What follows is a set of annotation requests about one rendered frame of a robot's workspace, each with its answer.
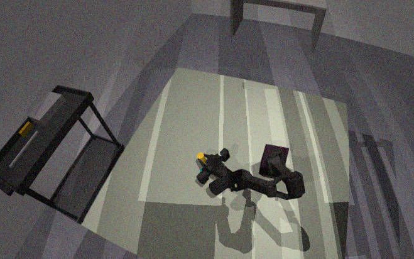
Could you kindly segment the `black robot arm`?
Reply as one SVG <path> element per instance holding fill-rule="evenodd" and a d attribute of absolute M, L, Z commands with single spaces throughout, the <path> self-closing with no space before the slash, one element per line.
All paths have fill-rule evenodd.
<path fill-rule="evenodd" d="M 218 195 L 225 189 L 230 188 L 231 192 L 252 189 L 267 195 L 268 198 L 279 197 L 285 200 L 300 198 L 305 193 L 303 175 L 298 171 L 291 172 L 291 170 L 286 168 L 284 153 L 284 150 L 272 148 L 269 157 L 266 158 L 268 173 L 277 174 L 278 176 L 275 180 L 263 180 L 253 177 L 249 171 L 244 169 L 234 172 L 228 169 L 220 178 L 209 184 L 209 189 L 214 195 Z M 212 154 L 205 163 L 205 168 L 208 171 L 217 173 L 220 172 L 219 168 L 225 165 L 217 156 Z M 276 184 L 280 180 L 286 184 L 287 194 L 277 191 Z M 237 187 L 235 184 L 237 184 Z"/>

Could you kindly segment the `yellow cylinder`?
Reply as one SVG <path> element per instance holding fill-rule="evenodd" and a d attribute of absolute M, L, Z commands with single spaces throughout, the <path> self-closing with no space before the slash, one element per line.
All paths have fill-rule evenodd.
<path fill-rule="evenodd" d="M 205 163 L 206 159 L 205 159 L 205 157 L 204 157 L 204 154 L 203 154 L 203 153 L 198 153 L 197 158 L 198 158 L 199 160 L 201 160 L 201 161 L 202 161 L 202 162 L 206 165 L 206 163 Z"/>

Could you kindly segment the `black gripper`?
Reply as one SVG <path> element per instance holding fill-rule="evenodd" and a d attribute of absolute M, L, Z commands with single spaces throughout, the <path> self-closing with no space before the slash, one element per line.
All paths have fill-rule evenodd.
<path fill-rule="evenodd" d="M 229 151 L 227 150 L 227 149 L 225 149 L 225 148 L 223 148 L 223 150 L 220 152 L 220 155 L 221 155 L 221 157 L 218 155 L 218 154 L 216 154 L 216 156 L 220 159 L 220 161 L 223 161 L 223 162 L 226 162 L 226 161 L 228 161 L 228 159 L 230 158 L 230 154 L 229 154 Z M 204 154 L 204 156 L 206 157 L 206 158 L 209 158 L 210 157 L 210 155 L 207 155 L 207 154 Z M 228 168 L 227 168 L 227 166 L 221 166 L 220 168 L 219 168 L 219 170 L 220 170 L 220 172 L 219 173 L 217 173 L 217 172 L 210 172 L 210 171 L 208 171 L 205 167 L 206 167 L 206 165 L 201 161 L 201 160 L 199 160 L 199 162 L 200 162 L 200 164 L 203 166 L 203 168 L 202 168 L 202 171 L 196 176 L 196 178 L 197 178 L 197 180 L 201 183 L 201 184 L 205 184 L 206 183 L 206 181 L 208 181 L 209 180 L 209 178 L 208 178 L 208 176 L 211 174 L 211 173 L 213 173 L 214 175 L 216 175 L 218 178 L 220 178 L 222 175 L 223 175 L 223 173 L 226 171 L 226 170 L 228 170 Z"/>

